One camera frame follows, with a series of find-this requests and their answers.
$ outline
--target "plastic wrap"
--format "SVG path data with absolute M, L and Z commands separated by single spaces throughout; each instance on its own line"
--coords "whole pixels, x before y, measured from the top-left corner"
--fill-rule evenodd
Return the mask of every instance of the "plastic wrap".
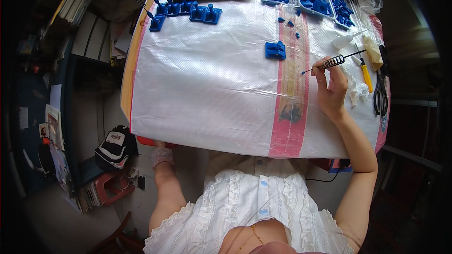
M 166 18 L 160 32 L 149 32 L 146 19 L 133 82 L 132 133 L 245 155 L 347 157 L 338 130 L 317 104 L 315 78 L 301 74 L 324 56 L 353 52 L 353 44 L 340 52 L 331 45 L 346 32 L 331 20 L 255 0 L 213 6 L 223 9 L 217 25 L 178 16 Z M 279 16 L 295 26 L 278 23 Z M 266 59 L 265 42 L 278 40 L 287 58 Z M 362 46 L 359 38 L 354 42 Z M 343 66 L 363 82 L 352 60 Z M 379 118 L 372 101 L 352 108 L 347 97 L 344 106 L 375 145 Z

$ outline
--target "red stool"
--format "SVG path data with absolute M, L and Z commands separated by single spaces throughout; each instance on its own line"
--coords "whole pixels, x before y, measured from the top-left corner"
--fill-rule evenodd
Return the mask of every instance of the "red stool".
M 129 183 L 122 170 L 103 173 L 94 181 L 94 185 L 96 186 L 99 201 L 101 204 L 103 203 L 103 205 L 109 205 L 135 190 L 135 187 L 133 184 Z M 107 195 L 107 190 L 115 195 L 109 197 Z

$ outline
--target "wooden chair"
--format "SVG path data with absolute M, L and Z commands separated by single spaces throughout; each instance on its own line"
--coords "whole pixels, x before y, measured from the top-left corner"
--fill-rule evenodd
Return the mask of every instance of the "wooden chair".
M 123 233 L 122 231 L 127 225 L 127 221 L 129 220 L 132 213 L 129 211 L 124 218 L 124 221 L 122 221 L 121 225 L 117 230 L 104 239 L 102 242 L 100 242 L 98 245 L 96 245 L 91 251 L 89 251 L 89 254 L 123 254 L 129 252 L 131 254 L 143 254 L 143 247 L 144 247 L 144 241 L 139 240 L 136 238 L 137 236 L 137 229 L 133 229 L 132 235 L 127 235 Z M 118 245 L 116 238 L 119 239 L 119 241 L 122 244 L 122 247 Z

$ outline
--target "woman's right hand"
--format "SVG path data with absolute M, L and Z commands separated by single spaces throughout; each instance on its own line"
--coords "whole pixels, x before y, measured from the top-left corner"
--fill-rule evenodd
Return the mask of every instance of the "woman's right hand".
M 328 68 L 330 71 L 330 82 L 326 86 L 325 69 L 323 69 L 323 61 L 330 59 L 327 56 L 312 65 L 311 76 L 317 78 L 317 98 L 322 111 L 335 122 L 341 119 L 346 113 L 343 107 L 345 93 L 347 92 L 347 77 L 337 66 Z

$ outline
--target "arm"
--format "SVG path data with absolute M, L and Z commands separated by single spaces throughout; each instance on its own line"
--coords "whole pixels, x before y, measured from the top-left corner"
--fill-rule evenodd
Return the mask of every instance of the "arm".
M 165 150 L 165 143 L 157 142 L 156 151 Z M 154 152 L 151 159 L 152 168 L 155 170 L 155 185 L 157 186 L 157 204 L 149 220 L 149 236 L 153 229 L 160 227 L 163 220 L 168 219 L 173 213 L 179 212 L 187 205 L 185 197 L 180 189 L 179 180 L 173 168 L 173 156 L 157 156 Z
M 363 131 L 343 107 L 347 78 L 338 67 L 331 67 L 327 87 L 323 59 L 313 65 L 312 75 L 318 84 L 319 105 L 338 128 L 347 148 L 354 173 L 336 212 L 336 223 L 358 252 L 367 234 L 369 210 L 378 166 L 375 152 Z

